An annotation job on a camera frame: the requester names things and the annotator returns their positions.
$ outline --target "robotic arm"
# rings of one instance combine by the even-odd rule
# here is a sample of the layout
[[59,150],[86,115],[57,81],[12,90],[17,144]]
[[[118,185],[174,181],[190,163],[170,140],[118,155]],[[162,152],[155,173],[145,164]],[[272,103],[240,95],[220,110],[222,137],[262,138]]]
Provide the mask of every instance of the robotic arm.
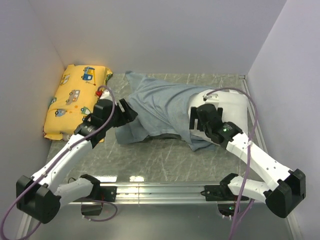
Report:
[[[204,95],[201,101],[198,99],[193,103],[198,107],[190,108],[191,130],[204,132],[212,143],[223,147],[245,163],[248,160],[247,148],[251,145],[250,167],[264,182],[246,180],[243,196],[265,203],[275,215],[286,218],[306,197],[305,174],[299,169],[292,171],[253,142],[248,142],[248,136],[233,122],[222,121],[224,109],[219,107],[217,94]],[[209,194],[238,196],[243,180],[241,176],[231,173],[220,182],[220,192]]]
[[[111,115],[113,102],[110,93],[108,90],[100,93],[101,96],[94,105],[93,113],[89,114],[83,120],[83,123],[76,128],[74,135],[72,135],[63,149],[48,164],[31,177],[22,176],[16,183],[16,196],[18,197],[49,169],[61,153],[69,150],[58,163],[47,172],[44,178],[16,204],[19,210],[39,220],[43,224],[50,222],[57,215],[60,208],[77,199],[87,197],[94,200],[101,200],[100,181],[93,176],[85,174],[72,183],[65,185],[60,184],[81,157],[92,150],[98,142],[106,136],[107,130],[112,127],[120,127],[130,123],[138,115],[130,108],[124,99],[121,99],[119,102],[124,111],[121,110],[119,105],[116,105],[110,122],[97,134],[83,140],[83,138],[100,128]],[[71,146],[79,140],[83,141],[71,148]],[[108,202],[114,202],[114,195],[112,199],[108,199]]]

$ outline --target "gray wall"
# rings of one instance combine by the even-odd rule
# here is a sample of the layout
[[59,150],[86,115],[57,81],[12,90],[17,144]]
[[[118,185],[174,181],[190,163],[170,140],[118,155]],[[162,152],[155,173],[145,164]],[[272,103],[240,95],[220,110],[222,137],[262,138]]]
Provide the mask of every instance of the gray wall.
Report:
[[64,65],[247,74],[286,0],[30,0]]
[[[63,73],[62,62],[27,0],[0,4],[0,217],[14,201],[16,181],[47,159],[50,142],[42,128],[50,97]],[[12,211],[8,237],[22,214]]]
[[296,208],[304,239],[319,239],[320,1],[284,6],[248,74],[270,154],[307,177]]

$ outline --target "blue-gray cloth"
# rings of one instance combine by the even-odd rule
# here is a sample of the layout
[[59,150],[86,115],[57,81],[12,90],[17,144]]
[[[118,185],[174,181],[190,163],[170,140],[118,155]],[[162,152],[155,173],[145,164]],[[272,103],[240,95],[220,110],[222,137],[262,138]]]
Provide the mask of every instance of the blue-gray cloth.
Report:
[[115,129],[119,144],[141,142],[148,137],[180,135],[190,148],[214,148],[214,145],[189,130],[189,98],[212,87],[170,83],[132,71],[125,73],[132,93],[127,98],[137,118]]

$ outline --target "red object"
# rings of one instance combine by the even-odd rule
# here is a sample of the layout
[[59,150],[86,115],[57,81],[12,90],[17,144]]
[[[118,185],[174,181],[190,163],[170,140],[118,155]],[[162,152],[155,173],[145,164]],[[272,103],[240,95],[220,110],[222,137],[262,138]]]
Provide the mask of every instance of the red object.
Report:
[[102,95],[102,93],[103,93],[102,91],[96,91],[96,92],[95,92],[95,95],[97,95],[97,96],[100,98],[101,95]]

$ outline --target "pillow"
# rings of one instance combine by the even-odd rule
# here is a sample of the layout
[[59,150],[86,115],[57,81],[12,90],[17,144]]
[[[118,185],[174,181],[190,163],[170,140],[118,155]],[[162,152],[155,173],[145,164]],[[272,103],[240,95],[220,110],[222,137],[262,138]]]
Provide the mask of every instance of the pillow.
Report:
[[93,111],[99,99],[100,85],[113,75],[104,66],[69,65],[49,106],[44,124],[44,137],[67,141],[76,127]]

